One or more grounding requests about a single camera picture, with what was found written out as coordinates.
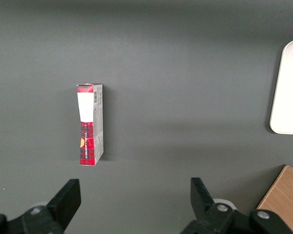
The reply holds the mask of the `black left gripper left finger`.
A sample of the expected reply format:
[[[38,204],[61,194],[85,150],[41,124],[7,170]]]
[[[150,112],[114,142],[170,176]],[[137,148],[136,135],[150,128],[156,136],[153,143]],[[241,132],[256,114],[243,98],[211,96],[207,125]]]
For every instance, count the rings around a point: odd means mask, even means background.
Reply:
[[[46,204],[8,220],[0,214],[0,234],[63,234],[81,204],[80,181],[70,179]]]

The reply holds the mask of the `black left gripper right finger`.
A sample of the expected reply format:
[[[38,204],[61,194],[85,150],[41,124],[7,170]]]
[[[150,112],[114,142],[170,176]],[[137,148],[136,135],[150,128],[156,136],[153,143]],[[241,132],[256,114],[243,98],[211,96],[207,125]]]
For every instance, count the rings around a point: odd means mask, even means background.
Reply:
[[[190,201],[196,219],[183,234],[292,234],[293,231],[276,213],[252,210],[244,215],[223,202],[214,202],[201,178],[190,181]]]

